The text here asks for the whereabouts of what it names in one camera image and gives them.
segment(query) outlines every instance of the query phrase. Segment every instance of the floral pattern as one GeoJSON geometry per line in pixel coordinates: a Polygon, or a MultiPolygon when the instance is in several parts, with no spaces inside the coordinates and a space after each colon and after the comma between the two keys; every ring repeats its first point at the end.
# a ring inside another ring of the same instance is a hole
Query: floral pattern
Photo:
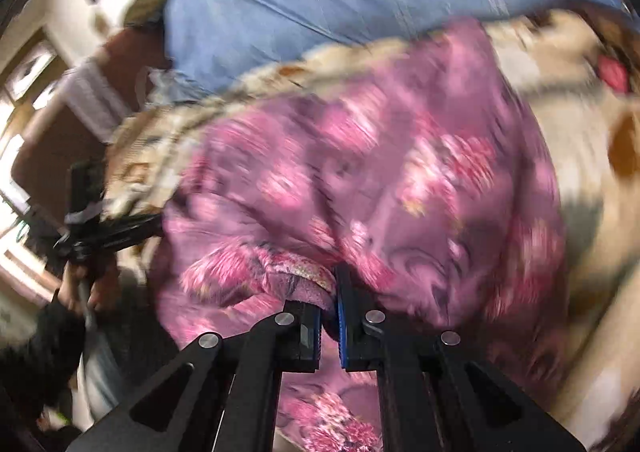
{"type": "Polygon", "coordinates": [[[260,182],[258,188],[268,201],[285,209],[295,209],[308,197],[310,180],[302,165],[281,160],[260,182]]]}
{"type": "Polygon", "coordinates": [[[413,216],[424,216],[427,201],[439,198],[453,218],[458,215],[458,192],[463,189],[476,194],[492,186],[491,162],[494,150],[486,140],[443,134],[430,117],[418,118],[418,133],[407,154],[399,199],[413,216]]]}
{"type": "Polygon", "coordinates": [[[378,144],[385,93],[377,86],[359,86],[324,117],[321,130],[340,149],[367,153],[378,144]]]}
{"type": "Polygon", "coordinates": [[[382,437],[373,425],[355,418],[336,394],[298,402],[292,416],[308,425],[303,437],[307,452],[382,452],[382,437]]]}
{"type": "Polygon", "coordinates": [[[219,151],[227,147],[242,147],[246,151],[265,156],[270,148],[266,128],[271,123],[262,111],[250,111],[244,116],[231,119],[214,128],[215,146],[219,151]]]}
{"type": "Polygon", "coordinates": [[[222,307],[259,293],[284,300],[299,289],[316,302],[324,299],[321,304],[331,310],[335,294],[334,276],[319,263],[268,243],[242,241],[215,248],[193,263],[180,283],[185,291],[222,307]]]}
{"type": "Polygon", "coordinates": [[[351,233],[342,241],[342,255],[374,290],[386,291],[394,272],[369,248],[369,233],[360,221],[351,222],[351,233]]]}
{"type": "Polygon", "coordinates": [[[180,193],[188,195],[197,193],[200,191],[200,184],[202,182],[202,175],[207,166],[207,155],[202,148],[193,155],[191,165],[182,173],[180,179],[180,185],[178,191],[180,193]]]}
{"type": "Polygon", "coordinates": [[[311,241],[313,244],[328,252],[335,252],[338,245],[331,233],[329,225],[321,217],[313,216],[309,222],[311,241]]]}
{"type": "Polygon", "coordinates": [[[375,371],[349,372],[348,375],[355,384],[378,385],[378,377],[375,371]]]}
{"type": "Polygon", "coordinates": [[[564,255],[564,240],[541,219],[533,225],[514,222],[504,276],[507,278],[484,313],[489,320],[510,313],[523,304],[535,304],[548,295],[554,286],[550,269],[557,269],[564,255]]]}

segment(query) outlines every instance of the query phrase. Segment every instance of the pink floral fabric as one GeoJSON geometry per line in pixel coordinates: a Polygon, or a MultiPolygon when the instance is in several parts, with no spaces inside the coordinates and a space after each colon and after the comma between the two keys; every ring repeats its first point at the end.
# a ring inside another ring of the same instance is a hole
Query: pink floral fabric
{"type": "MultiPolygon", "coordinates": [[[[165,208],[149,277],[186,345],[247,331],[285,299],[334,311],[354,266],[387,309],[456,329],[539,400],[561,372],[563,226],[553,167],[479,23],[358,77],[336,100],[284,96],[211,124],[165,208]]],[[[286,374],[281,431],[310,452],[381,447],[374,375],[286,374]]]]}

